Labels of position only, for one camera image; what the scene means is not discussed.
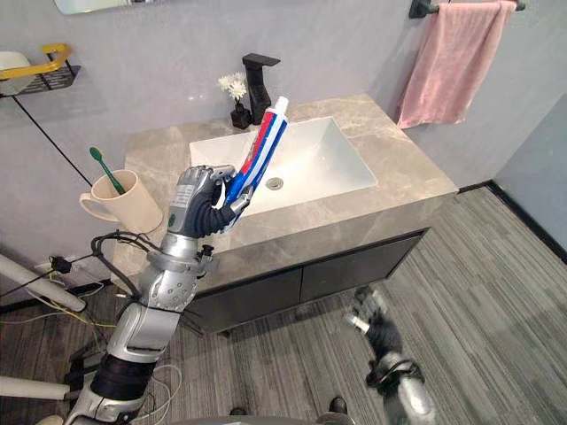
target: metal bracket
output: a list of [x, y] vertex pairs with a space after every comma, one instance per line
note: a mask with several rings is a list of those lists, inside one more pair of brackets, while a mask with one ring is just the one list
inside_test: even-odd
[[[528, 5], [527, 0], [517, 0], [516, 12], [521, 12]], [[438, 13], [439, 5], [431, 4], [431, 0], [413, 0], [409, 8], [410, 19], [425, 18], [431, 13]]]

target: black faucet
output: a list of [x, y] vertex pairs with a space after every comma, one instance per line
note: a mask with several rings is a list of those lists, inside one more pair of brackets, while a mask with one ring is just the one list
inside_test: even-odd
[[248, 93], [250, 94], [250, 109], [252, 110], [252, 124], [260, 124], [264, 112], [272, 105], [268, 91], [264, 87], [263, 66], [274, 66], [280, 59], [249, 53], [242, 58], [246, 68], [246, 79], [248, 81]]

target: white sink basin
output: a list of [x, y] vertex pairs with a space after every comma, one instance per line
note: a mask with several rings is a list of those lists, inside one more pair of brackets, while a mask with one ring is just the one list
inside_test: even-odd
[[[243, 164], [258, 132], [190, 144], [191, 165]], [[278, 178], [281, 189], [267, 182]], [[377, 184], [376, 178], [331, 117], [290, 124], [244, 215], [302, 204]]]

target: small black vase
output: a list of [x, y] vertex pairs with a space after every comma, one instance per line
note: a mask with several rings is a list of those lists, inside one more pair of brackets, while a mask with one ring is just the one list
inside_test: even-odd
[[230, 113], [230, 117], [232, 118], [232, 125], [243, 130], [248, 128], [252, 122], [252, 114], [240, 102], [237, 102], [234, 111]]

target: sink drain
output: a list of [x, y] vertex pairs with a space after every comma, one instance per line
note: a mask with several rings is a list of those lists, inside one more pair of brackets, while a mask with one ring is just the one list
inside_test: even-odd
[[266, 186], [268, 186], [268, 189], [270, 190], [279, 190], [283, 187], [283, 185], [284, 181], [279, 177], [272, 177], [266, 182]]

